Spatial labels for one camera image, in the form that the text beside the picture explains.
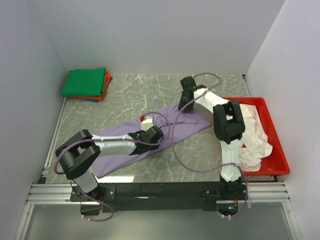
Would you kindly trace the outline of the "lavender t shirt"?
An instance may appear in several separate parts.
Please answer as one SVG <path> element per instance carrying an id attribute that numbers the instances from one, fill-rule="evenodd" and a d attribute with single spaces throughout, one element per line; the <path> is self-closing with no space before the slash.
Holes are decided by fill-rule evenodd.
<path id="1" fill-rule="evenodd" d="M 118 154 L 99 157 L 93 163 L 93 169 L 96 177 L 102 178 L 120 168 L 143 160 L 149 155 L 154 155 L 156 152 L 170 147 L 172 143 L 176 144 L 181 142 L 212 125 L 210 121 L 206 120 L 196 111 L 192 113 L 179 114 L 177 103 L 160 108 L 157 112 L 164 116 L 154 113 L 149 116 L 153 118 L 153 124 L 158 126 L 165 136 L 168 135 L 168 130 L 170 130 L 169 139 L 161 144 L 158 149 L 148 151 L 141 155 L 129 156 Z"/>

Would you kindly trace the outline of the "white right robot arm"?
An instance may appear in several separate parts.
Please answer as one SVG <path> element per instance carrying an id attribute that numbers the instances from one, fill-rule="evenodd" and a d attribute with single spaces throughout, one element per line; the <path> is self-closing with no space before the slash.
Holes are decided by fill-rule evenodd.
<path id="1" fill-rule="evenodd" d="M 194 103 L 213 114 L 213 130 L 221 148 L 222 168 L 219 194 L 226 200 L 244 190 L 242 174 L 238 168 L 245 123 L 238 101 L 226 100 L 204 85 L 197 85 L 191 76 L 180 80 L 182 87 L 178 110 L 191 113 Z"/>

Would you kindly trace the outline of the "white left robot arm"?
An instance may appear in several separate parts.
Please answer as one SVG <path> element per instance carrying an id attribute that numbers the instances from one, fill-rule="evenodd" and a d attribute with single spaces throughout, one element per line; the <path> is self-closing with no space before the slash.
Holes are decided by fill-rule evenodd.
<path id="1" fill-rule="evenodd" d="M 164 133 L 158 126 L 139 130 L 122 136 L 99 136 L 87 129 L 79 131 L 56 151 L 54 172 L 64 175 L 79 187 L 79 192 L 88 200 L 104 196 L 90 167 L 99 157 L 111 155 L 141 155 L 157 149 L 164 141 Z"/>

